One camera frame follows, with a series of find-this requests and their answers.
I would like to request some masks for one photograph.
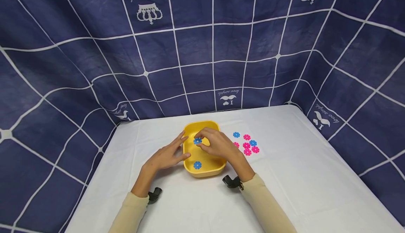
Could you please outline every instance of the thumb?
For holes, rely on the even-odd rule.
[[[203,151],[207,152],[208,154],[212,154],[212,148],[204,145],[202,143],[198,143],[197,147],[200,147]]]
[[[189,158],[191,156],[190,153],[185,153],[181,156],[176,157],[176,162],[179,163],[181,161],[184,161],[185,159]]]

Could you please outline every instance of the white grid line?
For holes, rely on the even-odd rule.
[[[402,156],[402,155],[404,155],[404,154],[405,154],[405,150],[399,152],[398,154],[396,154],[395,156],[393,156],[393,157],[391,157],[391,158],[388,158],[388,159],[385,160],[385,161],[382,161],[382,162],[379,163],[379,164],[374,165],[373,167],[368,168],[368,169],[365,170],[363,173],[359,174],[359,177],[364,176],[364,175],[367,174],[368,172],[370,172],[370,171],[372,171],[372,170],[374,170],[374,169],[377,169],[378,167],[383,166],[383,165],[386,164],[386,163],[391,163],[392,161],[394,161],[395,159],[399,158],[400,156]]]
[[[54,41],[51,39],[51,37],[48,35],[48,33],[46,33],[46,31],[42,28],[42,26],[39,24],[39,22],[35,19],[35,17],[28,11],[28,9],[24,6],[24,4],[20,1],[17,0],[18,3],[23,7],[23,9],[27,12],[27,14],[34,20],[35,24],[38,25],[38,27],[42,30],[42,32],[45,34],[45,36],[50,40],[50,42],[53,44],[53,46],[56,46],[59,51],[75,66],[75,68],[77,68],[77,70],[80,72],[80,74],[82,74],[82,76],[85,78],[85,80],[87,81],[88,85],[90,86],[90,82],[87,79],[87,77],[82,73],[82,71],[77,67],[77,65],[72,62],[72,60],[66,56],[66,54],[59,48],[59,45],[55,44]],[[94,89],[91,87],[91,91],[93,92],[93,95],[96,99],[96,102],[98,103],[98,105],[100,105],[100,107],[102,107],[105,111],[105,113],[107,114],[108,118],[110,119],[110,121],[115,125],[114,121],[112,120],[111,116],[107,113],[106,109],[100,104],[98,97],[96,95],[96,92],[94,91]]]
[[[84,24],[84,22],[82,21],[82,19],[81,19],[80,16],[78,15],[77,11],[75,10],[75,7],[72,5],[72,3],[70,2],[70,0],[67,0],[67,2],[69,3],[70,7],[72,8],[72,10],[74,11],[74,13],[76,14],[77,18],[78,18],[78,19],[80,20],[80,22],[82,23],[82,25],[83,25],[83,27],[85,28],[85,30],[87,31],[87,33],[88,33],[91,37],[93,37],[93,35],[91,35],[90,31],[87,29],[86,25]],[[107,66],[109,67],[111,73],[114,73],[114,71],[112,70],[112,68],[111,68],[111,66],[110,66],[110,63],[108,62],[107,58],[104,56],[104,53],[101,51],[101,48],[100,48],[100,46],[97,44],[97,42],[96,42],[95,39],[93,39],[93,42],[94,42],[94,44],[96,44],[96,46],[97,46],[99,52],[100,52],[101,55],[103,56],[104,61],[107,63]],[[120,87],[120,90],[121,90],[122,94],[124,95],[125,99],[128,101],[128,98],[127,98],[125,92],[123,91],[120,82],[118,82],[118,79],[117,79],[117,77],[116,77],[115,75],[113,75],[113,76],[114,76],[115,81],[116,81],[117,84],[118,84],[118,87]],[[139,116],[138,116],[138,114],[136,113],[136,111],[135,111],[134,107],[132,106],[132,104],[130,104],[129,102],[128,102],[128,104],[131,106],[131,108],[132,108],[132,110],[134,111],[136,117],[139,119]]]
[[[294,79],[294,80],[288,81],[287,83],[283,83],[283,84],[280,84],[280,85],[277,85],[277,86],[262,87],[262,88],[256,88],[256,87],[245,87],[245,88],[247,88],[247,89],[274,89],[274,88],[278,88],[278,87],[284,86],[286,84],[289,84],[289,83],[291,83],[293,81],[298,81],[298,79]]]
[[[12,137],[11,140],[15,143],[17,143],[18,145],[20,145],[21,147],[25,148],[27,151],[29,151],[30,153],[34,154],[35,156],[38,156],[38,158],[42,159],[43,161],[45,161],[46,163],[50,164],[51,166],[56,167],[56,169],[60,170],[61,172],[63,172],[64,174],[66,174],[67,176],[71,177],[72,179],[76,180],[77,182],[79,182],[80,184],[84,185],[85,183],[82,182],[82,180],[78,179],[77,177],[73,176],[72,174],[70,174],[69,172],[67,172],[66,170],[62,169],[61,167],[57,166],[56,164],[54,164],[53,162],[49,161],[48,159],[46,159],[45,157],[43,157],[40,153],[36,152],[35,150],[33,150],[32,148],[30,148],[29,146],[25,145],[24,143],[22,143],[20,140],[18,140],[15,137]]]
[[[299,77],[299,80],[301,80],[302,76],[304,75],[304,72],[305,72],[306,67],[307,67],[307,65],[308,65],[308,62],[309,62],[309,59],[311,58],[312,51],[314,51],[314,49],[315,49],[315,46],[316,46],[316,44],[317,44],[317,42],[318,42],[318,39],[319,39],[319,36],[320,36],[321,33],[322,33],[323,27],[324,27],[325,24],[327,23],[327,20],[328,20],[328,18],[329,18],[330,12],[333,10],[333,7],[335,6],[336,1],[337,1],[337,0],[333,0],[332,6],[330,7],[330,10],[328,11],[327,16],[325,17],[325,20],[323,20],[323,24],[322,24],[322,26],[321,26],[321,28],[320,28],[320,30],[319,30],[319,32],[318,32],[318,35],[317,35],[316,38],[315,38],[315,42],[314,42],[314,44],[313,44],[313,46],[312,46],[311,51],[309,52],[309,55],[308,55],[308,57],[307,57],[307,61],[306,61],[305,65],[304,65],[303,71],[301,72],[301,75],[300,75],[300,77]],[[299,84],[299,81],[297,82],[297,84],[296,84],[295,87],[294,87],[294,90],[292,91],[292,94],[291,94],[291,97],[290,97],[290,101],[293,99],[293,96],[294,96],[294,93],[295,93],[295,91],[296,91],[296,89],[297,89],[297,87],[298,87],[298,84]]]
[[[13,229],[13,226],[0,223],[0,228]],[[33,230],[29,230],[26,228],[20,228],[20,227],[15,227],[15,229],[18,231],[24,232],[24,233],[41,233],[39,231],[33,231]]]
[[[370,96],[368,96],[367,99],[365,99],[363,101],[363,103],[361,103],[359,105],[359,107],[357,107],[357,109],[352,113],[352,115],[350,115],[350,117],[347,119],[347,122],[350,121],[350,119],[352,119],[354,117],[354,115],[359,112],[359,110],[377,93],[377,91],[379,91],[385,84],[386,82],[391,79],[391,77],[394,75],[394,73],[401,67],[401,65],[405,62],[405,57],[398,63],[398,65],[394,68],[394,70],[392,70],[392,72],[387,76],[387,78],[380,84],[380,86],[378,86],[378,88],[371,93]],[[339,127],[338,130],[336,130],[336,132],[333,133],[333,135],[331,135],[331,137],[328,139],[328,141],[330,141],[333,137],[335,137],[335,135],[345,126],[345,124],[341,125]]]
[[[373,14],[373,12],[377,9],[378,5],[381,3],[382,0],[378,0],[378,2],[375,4],[375,6],[373,7],[373,9],[370,11],[370,13],[368,14],[368,16],[366,17],[365,21],[367,21],[368,19],[370,19],[371,15]],[[362,28],[364,27],[366,23],[362,23],[362,25],[360,25],[360,28],[357,30],[357,32],[355,33],[355,35],[353,36],[353,38],[350,40],[350,42],[347,44],[346,48],[343,50],[343,52],[340,54],[339,58],[336,60],[335,64],[333,65],[333,67],[330,69],[328,75],[326,76],[325,80],[322,82],[317,97],[320,94],[323,85],[325,84],[326,80],[328,79],[328,77],[330,76],[331,72],[334,70],[334,68],[336,67],[336,65],[338,64],[338,62],[340,61],[340,59],[343,57],[343,55],[345,54],[345,52],[347,51],[347,49],[350,47],[350,45],[353,43],[353,41],[355,40],[355,38],[357,37],[357,35],[359,35],[360,31],[362,30]],[[310,107],[310,109],[312,109],[312,107],[315,104],[316,99],[314,100],[314,102],[312,102],[312,105]]]
[[[250,38],[249,38],[249,44],[247,46],[247,52],[246,52],[246,60],[245,60],[245,68],[243,69],[243,80],[242,80],[242,96],[240,99],[240,108],[243,108],[243,91],[245,87],[245,75],[246,75],[246,66],[248,65],[248,59],[249,59],[249,52],[250,52],[250,45],[252,42],[252,36],[253,36],[253,21],[254,21],[254,13],[256,9],[256,0],[253,0],[253,14],[252,14],[252,22],[250,26]]]
[[[280,59],[281,45],[282,45],[282,43],[283,43],[284,32],[285,32],[285,28],[286,28],[286,26],[287,26],[287,20],[288,20],[288,16],[290,15],[290,10],[291,10],[291,5],[292,5],[292,4],[293,4],[293,0],[290,0],[290,4],[288,5],[288,10],[287,10],[287,16],[285,17],[285,21],[284,21],[283,32],[281,33],[279,51],[277,52],[277,57],[276,57],[276,65],[275,65],[275,67],[274,67],[273,87],[274,87],[274,85],[276,84],[277,64],[278,64],[278,60]],[[274,89],[271,90],[270,99],[269,99],[269,106],[270,106],[270,104],[271,104],[271,99],[273,98],[273,93],[274,93]]]
[[[59,153],[59,156],[58,156],[58,158],[56,159],[55,164],[54,164],[54,166],[52,167],[51,172],[49,173],[48,177],[47,177],[47,178],[43,181],[43,183],[37,188],[37,190],[34,191],[34,193],[32,194],[32,196],[28,199],[27,203],[25,204],[23,210],[21,211],[21,213],[19,214],[19,216],[17,217],[17,219],[14,221],[13,229],[11,230],[11,233],[14,232],[15,227],[16,227],[18,221],[19,221],[19,220],[21,219],[21,217],[24,215],[24,213],[25,213],[25,211],[27,210],[28,206],[30,205],[31,201],[35,198],[35,196],[37,195],[37,193],[39,193],[39,191],[46,185],[46,183],[48,182],[48,180],[51,178],[53,172],[55,171],[56,165],[58,164],[59,160],[62,158],[62,155],[63,155],[64,151],[66,150],[66,146],[68,145],[68,143],[70,142],[70,140],[71,140],[78,132],[81,131],[81,129],[82,129],[82,127],[84,126],[84,124],[85,124],[85,122],[86,122],[88,116],[90,116],[91,113],[93,113],[93,112],[95,112],[95,111],[97,111],[97,110],[102,110],[102,108],[97,108],[97,109],[95,109],[95,110],[90,111],[90,113],[88,113],[88,114],[86,115],[86,117],[83,119],[83,122],[82,122],[82,124],[80,125],[80,128],[77,129],[77,130],[76,130],[72,135],[70,135],[70,137],[67,139],[67,141],[65,142],[62,151]]]
[[[300,54],[300,53],[302,53],[302,52],[310,52],[310,51],[312,51],[312,50],[304,50],[304,51],[300,51],[300,52],[296,52],[296,53],[292,53],[292,54],[281,55],[281,57],[293,56],[293,55],[296,55],[296,54]],[[320,51],[317,50],[317,49],[314,49],[313,51],[319,53],[319,54],[322,56],[322,58],[325,60],[325,62],[328,63],[328,65],[330,65],[331,67],[333,66],[333,64],[331,64],[331,63],[325,58],[325,56],[322,54],[322,52],[320,52]],[[262,60],[258,60],[258,61],[250,61],[250,62],[261,62],[261,61],[263,61],[263,60],[274,59],[274,58],[275,58],[275,56],[269,57],[269,58],[266,58],[266,59],[262,59]],[[215,62],[215,63],[218,63],[218,62],[226,62],[226,61],[233,62],[233,61],[235,61],[235,60],[221,60],[221,61],[217,61],[217,62]],[[184,65],[184,66],[182,66],[182,67],[189,67],[189,66],[193,66],[193,65],[204,65],[204,64],[211,64],[211,62],[197,63],[197,64],[191,64],[191,65]],[[166,70],[166,69],[171,69],[171,68],[163,68],[163,69],[160,69],[160,70],[151,71],[150,73],[154,73],[154,72],[158,72],[158,71],[162,71],[162,70]],[[349,77],[355,79],[356,81],[358,81],[359,83],[361,83],[363,86],[367,87],[368,89],[372,89],[373,91],[376,90],[375,88],[369,86],[368,84],[366,84],[365,82],[361,81],[361,80],[358,79],[357,77],[351,75],[350,73],[347,73],[346,71],[344,71],[344,70],[342,70],[342,69],[340,69],[340,68],[338,68],[338,67],[335,67],[335,69],[338,70],[338,71],[340,71],[340,72],[342,72],[342,73],[344,73],[344,74],[346,74],[347,76],[349,76]],[[102,78],[102,77],[104,77],[104,76],[110,76],[110,75],[113,75],[113,73],[108,73],[108,74],[104,74],[104,75],[97,76],[96,78],[94,78],[94,79],[91,81],[91,86],[94,85],[94,82],[95,82],[97,79]],[[130,75],[130,74],[126,74],[126,73],[114,73],[114,75],[143,76],[143,75]],[[69,88],[69,87],[58,88],[58,89],[54,89],[54,90],[52,90],[52,91],[49,91],[48,93],[46,93],[46,94],[43,96],[43,98],[46,98],[46,97],[48,97],[50,94],[52,94],[53,92],[59,91],[59,90],[61,90],[61,89],[88,89],[89,87],[90,87],[90,86],[87,86],[87,87],[84,87],[84,88]],[[255,87],[245,87],[245,88],[251,88],[251,89],[268,89],[268,88],[273,88],[273,87],[271,86],[271,87],[264,87],[264,88],[255,88]],[[395,99],[392,99],[391,97],[389,97],[389,96],[383,94],[382,92],[377,91],[377,93],[378,93],[379,95],[385,97],[386,99],[389,99],[390,101],[392,101],[392,102],[394,102],[394,103],[396,103],[396,104],[398,104],[398,105],[400,105],[400,106],[402,106],[402,107],[405,107],[404,104],[398,102],[398,101],[395,100]],[[129,101],[130,101],[130,102],[137,102],[137,101],[140,101],[140,100],[150,100],[150,101],[153,101],[153,102],[164,102],[164,101],[166,101],[166,100],[173,99],[173,98],[175,98],[175,97],[179,97],[179,96],[182,96],[182,95],[184,95],[184,94],[177,95],[177,96],[174,96],[174,97],[170,97],[170,98],[168,98],[168,99],[159,100],[159,101],[155,101],[155,100],[151,100],[151,99],[137,99],[137,100],[129,100]],[[14,128],[20,123],[20,121],[22,120],[22,118],[24,118],[27,114],[31,113],[33,110],[35,110],[36,108],[38,108],[38,107],[40,106],[40,104],[43,102],[43,100],[44,100],[44,99],[41,99],[34,107],[30,108],[30,109],[27,110],[24,114],[22,114],[22,115],[18,118],[18,121],[13,125],[13,127],[12,127],[11,129],[14,129]],[[122,104],[122,103],[124,103],[124,102],[126,102],[126,101],[119,102],[119,103],[117,104],[117,107],[116,107],[115,109],[113,109],[113,110],[109,110],[109,109],[106,109],[106,110],[107,110],[107,111],[110,111],[110,112],[114,112],[114,111],[116,111],[116,110],[118,109],[119,105]]]
[[[53,108],[55,108],[58,112],[60,112],[62,115],[64,115],[71,123],[73,123],[76,127],[80,128],[72,119],[69,118],[69,116],[67,116],[63,111],[59,110],[58,107],[56,107],[55,105],[53,105],[49,100],[47,100],[45,97],[43,97],[42,94],[40,94],[40,92],[37,91],[37,89],[34,88],[34,86],[32,86],[32,84],[25,78],[25,76],[19,71],[19,69],[16,67],[16,65],[14,64],[13,60],[11,60],[11,58],[8,56],[8,54],[2,49],[2,47],[0,46],[0,52],[4,55],[4,57],[7,59],[7,61],[9,62],[9,64],[11,65],[11,67],[13,67],[14,71],[16,71],[16,73],[21,77],[21,79],[23,79],[23,81],[35,92],[37,93],[42,99],[44,99],[48,104],[50,104]],[[85,132],[84,130],[82,130],[83,134],[85,134],[86,137],[88,137],[88,139],[96,146],[98,147],[98,145],[94,142],[94,140],[87,134],[87,132]]]
[[[376,27],[380,27],[383,29],[387,29],[392,31],[393,33],[396,33],[400,36],[405,37],[405,32],[400,31],[394,27],[388,26],[388,25],[383,25],[377,22],[372,22],[372,21],[366,21],[357,17],[353,17],[350,16],[348,14],[345,14],[342,11],[339,11],[335,8],[333,9],[319,9],[316,11],[309,11],[309,12],[304,12],[304,13],[299,13],[299,14],[293,14],[290,15],[289,17],[300,17],[300,16],[304,16],[304,15],[308,15],[308,14],[314,14],[314,13],[318,13],[318,12],[329,12],[329,11],[333,11],[336,14],[339,14],[343,17],[346,17],[348,19],[351,20],[355,20],[358,22],[362,22],[362,23],[366,23],[368,25],[373,25]],[[281,16],[281,17],[274,17],[274,18],[270,18],[270,19],[264,19],[264,20],[259,20],[259,21],[254,21],[253,24],[257,24],[257,23],[263,23],[263,22],[268,22],[268,21],[272,21],[272,20],[277,20],[277,19],[284,19],[286,18],[286,16]],[[217,25],[251,25],[251,23],[214,23],[214,26]],[[52,48],[55,48],[57,46],[60,46],[62,44],[66,44],[66,43],[70,43],[72,41],[76,41],[76,40],[81,40],[81,39],[95,39],[95,40],[110,40],[110,39],[119,39],[119,38],[129,38],[132,36],[139,36],[139,35],[147,35],[147,34],[153,34],[153,33],[160,33],[160,32],[168,32],[168,31],[179,31],[179,30],[187,30],[187,29],[192,29],[192,28],[200,28],[200,27],[211,27],[212,24],[206,24],[206,25],[194,25],[194,26],[187,26],[187,27],[179,27],[179,28],[174,28],[174,29],[164,29],[164,30],[156,30],[156,31],[146,31],[146,32],[138,32],[138,33],[133,33],[133,34],[126,34],[126,35],[120,35],[120,36],[113,36],[113,37],[107,37],[107,38],[96,38],[96,37],[77,37],[77,38],[71,38],[71,39],[66,39],[63,41],[60,41],[58,43],[53,43],[50,46],[45,46],[45,47],[40,47],[40,48],[34,48],[34,49],[18,49],[18,48],[12,48],[12,47],[4,47],[3,49],[5,50],[11,50],[11,51],[20,51],[20,52],[38,52],[38,51],[44,51],[44,50],[49,50]]]
[[[398,34],[398,35],[400,35],[400,36],[405,37],[405,32],[400,31],[400,30],[398,30],[398,29],[396,29],[396,28],[394,28],[394,27],[391,27],[391,26],[388,26],[388,25],[383,25],[383,24],[376,23],[376,22],[373,22],[373,21],[363,20],[363,19],[360,19],[360,18],[357,18],[357,17],[354,17],[354,16],[350,16],[350,15],[345,14],[345,13],[343,13],[343,12],[341,12],[341,11],[335,9],[335,8],[332,9],[332,11],[334,11],[334,12],[336,12],[337,14],[341,15],[342,17],[346,17],[346,18],[349,18],[349,19],[351,19],[351,20],[355,20],[355,21],[357,21],[357,22],[366,23],[366,24],[368,24],[368,25],[373,25],[373,26],[376,26],[376,27],[380,27],[380,28],[383,28],[383,29],[387,29],[387,30],[392,31],[393,33],[396,33],[396,34]]]
[[[141,55],[141,50],[139,49],[138,41],[136,40],[136,37],[135,37],[135,35],[134,35],[134,34],[135,34],[135,33],[134,33],[134,29],[133,29],[133,27],[132,27],[131,19],[130,19],[130,17],[129,17],[128,10],[127,10],[127,7],[126,7],[126,4],[125,4],[125,1],[124,1],[124,0],[122,0],[122,5],[124,6],[125,14],[126,14],[126,16],[127,16],[128,23],[129,23],[129,26],[130,26],[130,28],[131,28],[131,32],[132,32],[132,34],[133,34],[133,36],[134,36],[134,40],[135,40],[135,44],[136,44],[136,49],[138,50],[139,59],[141,59],[142,68],[143,68],[143,71],[144,71],[144,73],[145,73],[145,72],[146,72],[146,68],[145,68],[145,65],[144,65],[144,63],[143,63],[143,58],[142,58],[142,55]],[[156,96],[155,96],[155,93],[153,92],[152,85],[151,85],[151,83],[150,83],[150,81],[149,81],[148,76],[146,76],[146,80],[148,81],[149,88],[151,89],[151,92],[152,92],[152,95],[153,95],[154,99],[157,100],[157,99],[156,99]],[[157,102],[157,105],[159,106],[160,111],[162,112],[163,116],[165,116],[165,113],[163,113],[163,110],[162,110],[162,108],[160,107],[159,102]]]
[[[109,141],[109,139],[110,139],[112,133],[113,133],[116,129],[117,129],[117,126],[115,126],[115,127],[111,130],[110,135],[108,136],[108,139],[106,140],[106,142],[104,143],[104,145],[101,147],[102,149],[103,149],[104,146],[107,144],[107,142]],[[87,184],[87,182],[88,182],[88,180],[89,180],[89,177],[90,177],[91,172],[93,171],[94,162],[96,161],[96,158],[97,158],[97,156],[98,156],[99,153],[103,153],[103,152],[102,152],[102,151],[99,151],[99,152],[94,156],[93,163],[91,164],[91,168],[90,168],[89,174],[87,175],[87,178],[86,178],[86,182],[85,182],[86,184]],[[73,207],[72,211],[70,212],[69,216],[67,217],[66,221],[64,222],[64,224],[62,225],[62,227],[60,228],[60,230],[58,231],[58,233],[61,233],[61,231],[63,230],[63,227],[65,227],[66,223],[67,223],[67,222],[69,221],[69,219],[72,217],[73,212],[74,212],[74,210],[76,209],[76,207],[77,207],[77,205],[78,205],[78,202],[79,202],[79,200],[80,200],[80,197],[81,197],[82,194],[83,194],[83,191],[84,191],[84,188],[85,188],[85,187],[86,187],[86,186],[84,185],[83,188],[82,188],[82,191],[80,192],[80,195],[79,195],[78,198],[77,198],[77,201],[76,201],[75,206]]]
[[[325,58],[325,56],[322,54],[322,52],[320,52],[320,51],[317,50],[317,49],[314,49],[314,52],[317,52],[318,54],[320,54],[320,55],[322,56],[323,60],[325,60],[325,62],[328,63],[328,65],[330,65],[331,67],[333,67],[333,64],[330,63],[330,62]],[[380,92],[379,90],[376,90],[374,87],[372,87],[372,86],[366,84],[365,82],[363,82],[363,81],[360,80],[359,78],[355,77],[354,75],[351,75],[350,73],[344,71],[343,69],[341,69],[341,68],[339,68],[339,67],[335,67],[335,70],[338,70],[338,71],[344,73],[345,75],[347,75],[347,76],[349,76],[350,78],[352,78],[352,79],[358,81],[360,84],[362,84],[363,86],[367,87],[368,89],[371,89],[371,90],[375,91],[377,94],[379,94],[379,95],[385,97],[386,99],[388,99],[388,100],[390,100],[390,101],[392,101],[392,102],[394,102],[394,103],[396,103],[396,104],[398,104],[398,105],[400,105],[400,106],[402,106],[402,107],[405,107],[405,105],[404,105],[403,103],[401,103],[401,102],[399,102],[399,101],[393,99],[392,97],[387,96],[386,94]]]
[[[178,63],[179,63],[179,71],[180,71],[181,83],[182,83],[182,85],[183,85],[184,94],[186,95],[186,101],[187,101],[188,111],[189,111],[189,113],[190,113],[190,115],[191,115],[190,104],[189,104],[189,102],[188,102],[187,93],[186,93],[186,87],[184,86],[184,81],[183,81],[183,74],[181,73],[179,49],[178,49],[178,46],[177,46],[177,38],[176,38],[175,22],[174,22],[174,19],[173,19],[172,3],[171,3],[170,0],[168,0],[168,1],[169,1],[169,8],[170,8],[170,18],[171,18],[171,20],[172,20],[172,26],[173,26],[173,35],[174,35],[174,37],[175,37],[176,54],[177,54]]]
[[[402,177],[403,180],[405,180],[405,176],[402,173],[402,171],[398,168],[398,166],[392,161],[390,160],[390,158],[380,149],[377,147],[377,145],[375,145],[371,140],[367,139],[367,137],[365,137],[362,133],[360,133],[359,131],[357,131],[353,126],[351,126],[349,123],[347,123],[347,126],[349,126],[351,129],[353,129],[353,131],[357,132],[363,139],[365,139],[368,143],[370,143],[374,148],[376,148],[391,164],[392,166],[394,166],[394,168],[398,171],[398,173],[400,174],[400,176]]]
[[[212,11],[212,27],[211,27],[211,50],[212,50],[212,83],[213,83],[213,88],[214,88],[214,105],[215,105],[215,111],[217,111],[217,97],[215,94],[215,75],[214,75],[214,0],[212,0],[212,6],[211,6],[211,11]]]
[[[390,163],[394,166],[394,168],[398,171],[398,173],[400,174],[400,176],[405,180],[405,176],[404,176],[404,174],[402,173],[402,171],[401,171],[401,170],[397,167],[397,165],[392,161],[392,160],[394,160],[394,159],[390,159],[380,148],[378,148],[377,145],[375,145],[373,142],[371,142],[369,139],[367,139],[367,137],[365,137],[362,133],[360,133],[359,131],[357,131],[357,129],[355,129],[353,126],[351,126],[344,118],[342,118],[342,117],[341,117],[339,114],[337,114],[334,110],[328,108],[325,104],[323,104],[323,102],[322,102],[320,99],[318,99],[317,95],[315,94],[314,89],[312,88],[311,84],[310,84],[308,81],[303,80],[303,79],[301,79],[301,81],[303,81],[303,82],[305,82],[306,84],[308,84],[309,88],[311,89],[312,93],[313,93],[314,96],[315,96],[315,99],[318,100],[318,102],[320,102],[328,111],[330,111],[330,112],[334,113],[336,116],[338,116],[338,117],[343,121],[344,124],[347,124],[347,126],[349,126],[353,131],[357,132],[366,142],[370,143],[376,150],[378,150],[378,151],[387,159],[386,161],[387,161],[387,162],[390,162]],[[405,150],[403,150],[402,152],[400,152],[398,155],[396,155],[396,156],[394,156],[394,157],[397,158],[397,157],[399,157],[400,155],[402,155],[403,153],[405,153]],[[371,170],[376,169],[376,168],[378,168],[378,167],[373,166],[373,167],[371,167],[371,168],[370,168],[369,170],[363,172],[362,174],[360,174],[359,177],[365,175],[367,172],[370,172]]]

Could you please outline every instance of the fabric backdrop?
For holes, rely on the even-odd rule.
[[[405,225],[403,0],[0,0],[0,232],[63,232],[120,121],[293,104]]]

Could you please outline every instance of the white tablecloth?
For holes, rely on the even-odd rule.
[[[107,232],[142,164],[186,124],[213,120],[221,131],[249,134],[260,152],[248,156],[253,169],[298,232],[405,232],[296,107],[256,108],[123,123],[115,132],[67,233]],[[244,142],[242,137],[232,141]],[[152,184],[163,189],[148,206],[138,232],[262,232],[237,189],[222,178],[236,176],[228,164],[221,175],[195,179],[179,164]]]

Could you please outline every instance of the finger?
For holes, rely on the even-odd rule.
[[[176,158],[175,158],[176,164],[179,163],[179,162],[181,162],[181,161],[184,161],[185,159],[189,158],[190,156],[191,156],[190,153],[185,153],[185,154],[183,154],[183,155],[181,155],[181,156],[176,157]]]
[[[197,144],[197,147],[200,147],[203,151],[205,151],[205,152],[207,152],[208,154],[212,154],[212,148],[211,147],[208,147],[207,145],[204,145],[204,144],[202,144],[202,143],[198,143]]]
[[[181,145],[185,140],[187,140],[188,135],[184,136],[183,138],[181,138],[180,140],[177,140],[176,142],[173,143],[173,147],[175,149],[177,149],[179,147],[179,145]]]
[[[183,137],[185,131],[183,130],[169,145],[173,145],[175,144],[176,141],[178,141],[179,139],[181,139],[181,137]]]
[[[200,132],[198,132],[194,136],[194,138],[207,137],[208,139],[210,139],[211,134],[212,134],[212,129],[205,127]]]

